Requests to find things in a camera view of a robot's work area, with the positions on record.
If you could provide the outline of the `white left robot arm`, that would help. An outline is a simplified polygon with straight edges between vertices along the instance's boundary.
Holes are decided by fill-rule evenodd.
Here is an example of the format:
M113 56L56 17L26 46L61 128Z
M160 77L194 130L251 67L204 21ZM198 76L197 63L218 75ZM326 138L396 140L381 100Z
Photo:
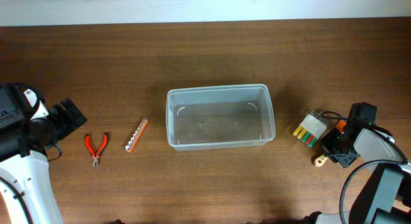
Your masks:
M29 85L1 85L1 196L12 223L63 222L47 151L87 119L69 98L51 108L44 103Z

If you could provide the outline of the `clear screwdriver set case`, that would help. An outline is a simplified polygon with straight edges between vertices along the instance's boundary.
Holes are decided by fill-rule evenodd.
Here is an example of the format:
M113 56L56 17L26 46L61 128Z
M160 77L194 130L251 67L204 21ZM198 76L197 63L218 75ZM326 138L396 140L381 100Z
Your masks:
M292 135L307 147L312 148L328 126L329 121L326 118L321 117L316 111L311 111L293 131Z

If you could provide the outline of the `orange scraper wooden handle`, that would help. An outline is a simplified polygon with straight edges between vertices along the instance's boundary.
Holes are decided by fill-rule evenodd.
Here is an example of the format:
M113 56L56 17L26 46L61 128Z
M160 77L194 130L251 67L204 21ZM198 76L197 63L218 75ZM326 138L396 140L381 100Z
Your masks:
M342 134L344 131L344 126L346 125L346 122L344 120L340 120L337 125L336 125L336 129L339 131L340 134ZM313 164L315 167L321 167L324 165L325 161L327 161L329 159L329 157L326 157L324 154L317 157Z

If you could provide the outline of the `clear plastic container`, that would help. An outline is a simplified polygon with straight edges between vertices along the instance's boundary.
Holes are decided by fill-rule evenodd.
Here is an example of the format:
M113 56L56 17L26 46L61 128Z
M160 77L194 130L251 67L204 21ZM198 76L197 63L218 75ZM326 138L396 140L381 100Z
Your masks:
M166 98L168 144L176 151L264 146L275 120L264 84L172 89Z

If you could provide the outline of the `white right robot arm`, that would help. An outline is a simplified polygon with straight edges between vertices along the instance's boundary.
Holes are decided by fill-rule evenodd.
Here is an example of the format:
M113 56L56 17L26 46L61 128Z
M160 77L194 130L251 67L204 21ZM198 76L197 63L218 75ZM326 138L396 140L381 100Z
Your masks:
M319 143L323 155L314 160L349 167L359 157L364 163L345 180L338 212L314 212L303 223L410 223L410 212L394 207L399 201L410 206L410 159L395 144L392 134L376 125L377 108L366 102L351 105L347 117L332 111L310 112L294 130L293 136L308 147ZM345 194L354 176L368 168L371 172L363 189L348 211Z

